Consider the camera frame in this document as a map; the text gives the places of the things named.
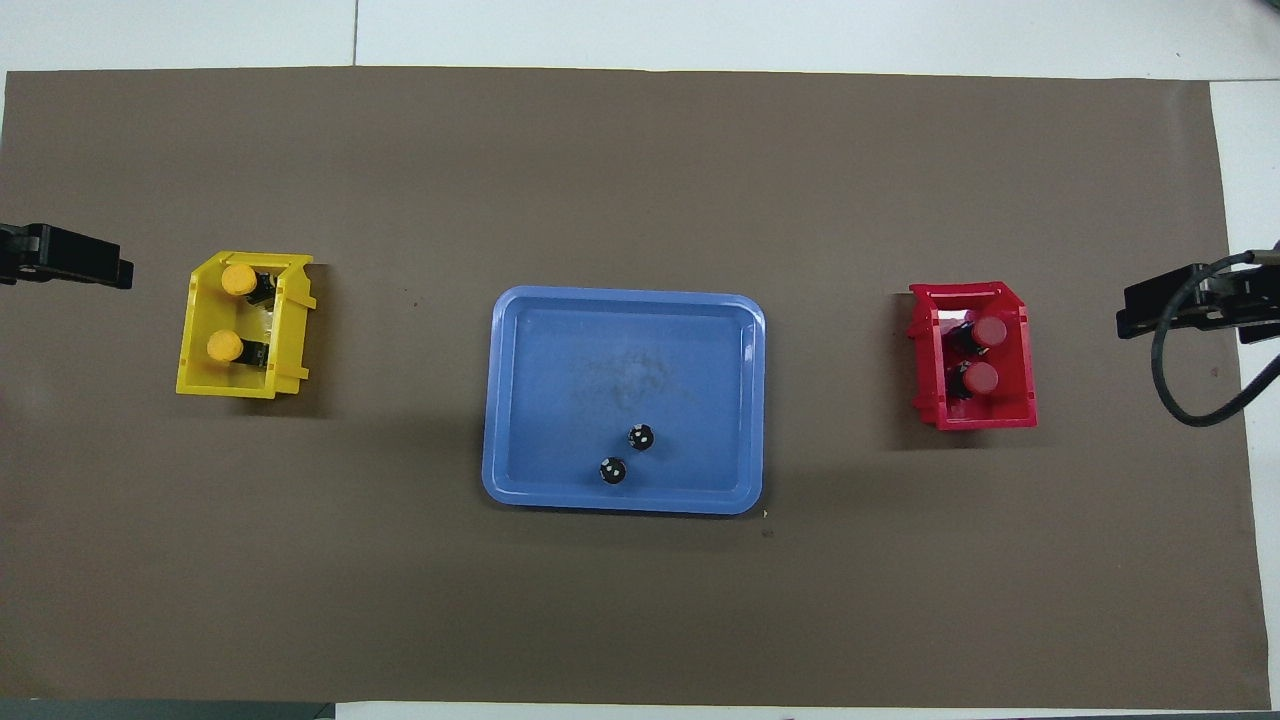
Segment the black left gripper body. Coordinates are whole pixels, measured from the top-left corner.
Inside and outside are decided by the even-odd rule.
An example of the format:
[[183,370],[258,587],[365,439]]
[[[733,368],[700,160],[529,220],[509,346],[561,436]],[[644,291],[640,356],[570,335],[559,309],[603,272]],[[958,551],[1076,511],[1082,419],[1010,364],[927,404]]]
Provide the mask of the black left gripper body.
[[45,224],[1,224],[1,284],[45,283],[51,275],[40,264]]

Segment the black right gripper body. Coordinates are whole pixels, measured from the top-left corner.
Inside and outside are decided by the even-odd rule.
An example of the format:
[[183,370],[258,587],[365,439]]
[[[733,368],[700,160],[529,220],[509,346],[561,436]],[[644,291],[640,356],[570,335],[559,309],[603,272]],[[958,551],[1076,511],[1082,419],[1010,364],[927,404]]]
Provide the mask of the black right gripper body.
[[1202,283],[1208,309],[1201,331],[1234,329],[1238,342],[1256,345],[1279,337],[1279,266],[1222,272]]

